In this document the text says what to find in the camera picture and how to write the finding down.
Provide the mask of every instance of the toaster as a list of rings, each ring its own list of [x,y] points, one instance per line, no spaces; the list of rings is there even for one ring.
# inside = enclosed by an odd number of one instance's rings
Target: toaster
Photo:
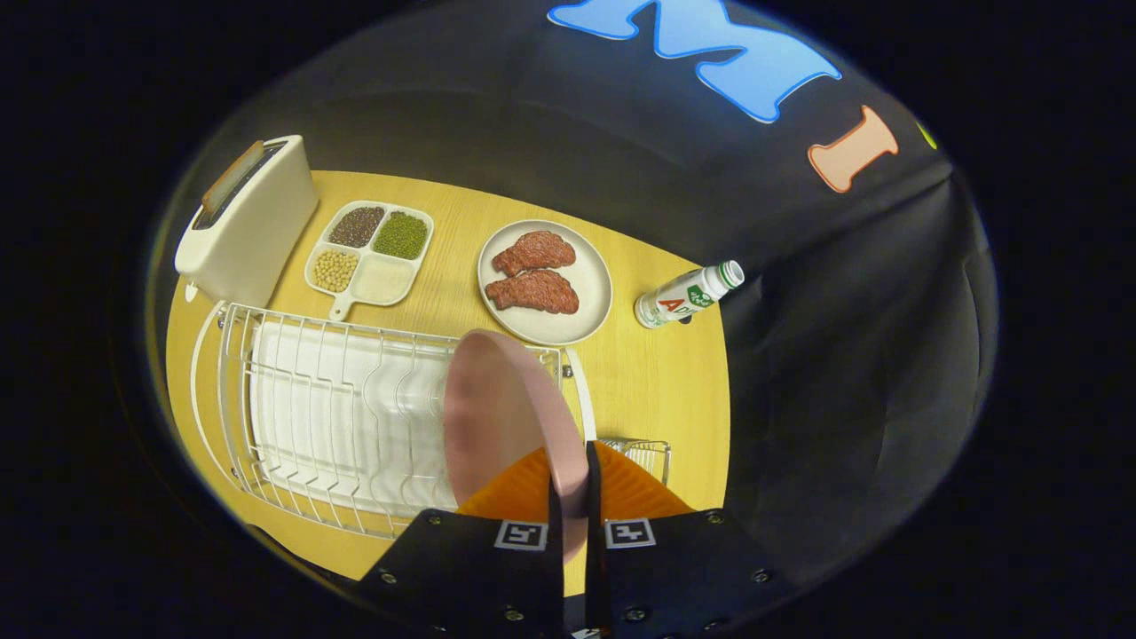
[[[174,267],[214,301],[267,306],[319,198],[303,138],[254,143],[202,198]]]

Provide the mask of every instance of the wire rack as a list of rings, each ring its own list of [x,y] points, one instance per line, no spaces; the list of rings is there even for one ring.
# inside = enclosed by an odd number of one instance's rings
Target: wire rack
[[[670,476],[670,445],[666,441],[620,437],[600,438],[600,441],[617,453],[623,453],[663,486],[667,484]]]
[[[386,539],[424,508],[457,508],[442,399],[458,339],[236,304],[222,324],[220,424],[242,490]],[[560,351],[528,349],[559,387]]]

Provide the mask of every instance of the white round plate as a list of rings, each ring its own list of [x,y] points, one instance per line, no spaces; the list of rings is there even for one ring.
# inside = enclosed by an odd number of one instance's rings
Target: white round plate
[[[579,297],[579,310],[576,313],[554,314],[516,306],[498,310],[493,300],[485,294],[485,287],[490,282],[506,279],[504,273],[493,268],[493,258],[532,231],[551,231],[576,249],[575,264],[553,268],[571,283]],[[600,330],[611,310],[611,274],[600,251],[576,231],[544,219],[513,222],[493,233],[477,258],[477,285],[482,292],[482,301],[502,326],[525,341],[543,346],[567,346],[586,339]]]

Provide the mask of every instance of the blue letter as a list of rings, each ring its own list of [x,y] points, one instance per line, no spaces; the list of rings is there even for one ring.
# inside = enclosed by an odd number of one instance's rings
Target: blue letter
[[[729,22],[721,0],[585,0],[549,11],[554,24],[610,40],[630,40],[638,34],[632,16],[655,2],[654,52],[680,58],[741,49],[724,63],[695,67],[699,80],[726,97],[753,119],[771,123],[780,115],[777,105],[815,77],[837,80],[841,72],[800,40]]]

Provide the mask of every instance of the raw meat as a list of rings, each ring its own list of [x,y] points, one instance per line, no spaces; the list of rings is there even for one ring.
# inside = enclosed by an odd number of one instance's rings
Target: raw meat
[[[576,249],[551,231],[532,231],[493,258],[493,268],[513,277],[533,268],[559,268],[576,264]]]
[[[485,294],[498,310],[511,306],[567,315],[579,310],[579,298],[571,289],[571,282],[556,271],[527,271],[516,277],[491,282],[485,287]]]

